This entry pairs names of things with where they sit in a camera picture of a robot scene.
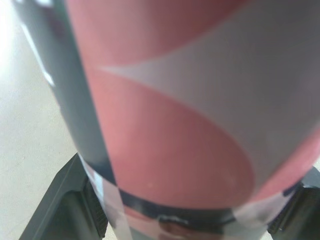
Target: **white stripe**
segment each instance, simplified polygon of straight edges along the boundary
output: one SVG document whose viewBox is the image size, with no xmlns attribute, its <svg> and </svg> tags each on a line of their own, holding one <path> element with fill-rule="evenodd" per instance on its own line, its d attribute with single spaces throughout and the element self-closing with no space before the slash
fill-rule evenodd
<svg viewBox="0 0 320 240">
<path fill-rule="evenodd" d="M 96 171 L 94 171 L 94 183 L 96 186 L 96 190 L 98 191 L 98 197 L 103 200 L 104 199 L 103 178 Z"/>
<path fill-rule="evenodd" d="M 292 197 L 278 193 L 264 200 L 248 203 L 232 209 L 235 219 L 247 228 L 257 228 L 270 223 Z"/>
</svg>

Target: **white surface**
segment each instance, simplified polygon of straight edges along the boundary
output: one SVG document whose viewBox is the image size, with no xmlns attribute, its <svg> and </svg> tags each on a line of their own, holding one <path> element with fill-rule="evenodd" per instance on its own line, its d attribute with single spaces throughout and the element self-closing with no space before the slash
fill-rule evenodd
<svg viewBox="0 0 320 240">
<path fill-rule="evenodd" d="M 76 149 L 7 3 L 0 1 L 0 240 L 17 240 Z M 115 239 L 110 228 L 105 239 Z"/>
</svg>

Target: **cylindrical container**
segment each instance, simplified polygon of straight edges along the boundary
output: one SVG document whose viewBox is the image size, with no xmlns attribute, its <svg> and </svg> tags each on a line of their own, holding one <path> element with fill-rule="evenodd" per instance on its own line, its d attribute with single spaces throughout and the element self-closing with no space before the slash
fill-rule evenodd
<svg viewBox="0 0 320 240">
<path fill-rule="evenodd" d="M 119 240 L 258 240 L 319 156 L 319 1 L 14 5 Z"/>
</svg>

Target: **pink shape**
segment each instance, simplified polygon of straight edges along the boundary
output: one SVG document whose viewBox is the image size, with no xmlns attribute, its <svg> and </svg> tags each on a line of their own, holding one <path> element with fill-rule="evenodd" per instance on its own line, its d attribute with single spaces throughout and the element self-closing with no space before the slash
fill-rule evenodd
<svg viewBox="0 0 320 240">
<path fill-rule="evenodd" d="M 246 0 L 68 0 L 82 57 L 123 65 L 158 57 L 198 37 Z"/>
<path fill-rule="evenodd" d="M 294 185 L 312 167 L 320 155 L 320 128 L 311 134 L 292 156 L 268 179 L 250 201 L 271 197 Z"/>
<path fill-rule="evenodd" d="M 87 73 L 119 188 L 195 209 L 237 206 L 252 194 L 251 164 L 227 133 L 150 88 L 98 70 Z"/>
</svg>

